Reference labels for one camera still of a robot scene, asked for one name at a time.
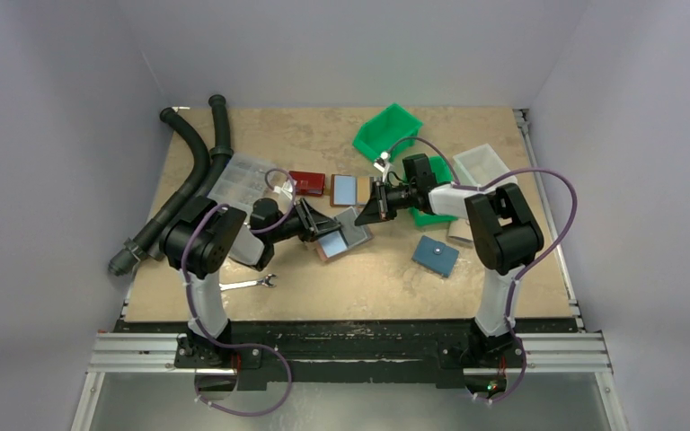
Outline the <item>pink leather card holder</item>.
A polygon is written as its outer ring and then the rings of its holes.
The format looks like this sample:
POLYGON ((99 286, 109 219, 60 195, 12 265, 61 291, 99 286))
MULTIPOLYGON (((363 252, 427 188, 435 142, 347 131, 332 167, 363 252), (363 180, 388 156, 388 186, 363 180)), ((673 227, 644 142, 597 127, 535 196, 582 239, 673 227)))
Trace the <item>pink leather card holder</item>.
POLYGON ((374 238, 368 225, 355 225, 358 215, 356 207, 348 207, 334 217, 341 227, 316 242, 315 249, 322 261, 337 259, 374 238))

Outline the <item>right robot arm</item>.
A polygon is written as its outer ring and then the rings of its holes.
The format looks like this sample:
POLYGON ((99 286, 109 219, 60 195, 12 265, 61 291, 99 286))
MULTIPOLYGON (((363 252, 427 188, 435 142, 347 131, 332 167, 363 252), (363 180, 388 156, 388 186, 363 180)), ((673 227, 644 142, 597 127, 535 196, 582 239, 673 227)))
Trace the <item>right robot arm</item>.
POLYGON ((521 189, 506 179, 530 170, 506 172, 474 187, 439 182, 425 154, 407 156, 402 164, 407 180, 393 185, 389 181, 393 170, 389 153, 377 157, 374 166, 382 177, 371 182, 369 200, 355 224, 390 221, 405 208, 467 220, 474 249, 486 267, 482 301, 474 318, 476 327, 487 338, 513 330, 512 304, 520 272, 535 262, 535 255, 544 247, 544 236, 521 189))

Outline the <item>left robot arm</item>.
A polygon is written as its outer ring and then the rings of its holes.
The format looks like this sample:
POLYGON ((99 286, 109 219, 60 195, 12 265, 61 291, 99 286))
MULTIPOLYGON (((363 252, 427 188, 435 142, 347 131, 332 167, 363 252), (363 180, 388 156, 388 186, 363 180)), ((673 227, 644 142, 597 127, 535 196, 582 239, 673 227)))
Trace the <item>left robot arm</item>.
POLYGON ((275 244, 298 238, 316 242, 337 233, 342 224, 300 198, 286 212, 273 198, 260 198, 246 213, 210 198, 194 198, 165 228, 160 250, 180 273, 190 313, 187 337, 217 351, 262 349, 259 343, 232 341, 230 320, 222 305, 219 271, 225 260, 256 270, 265 269, 275 244))

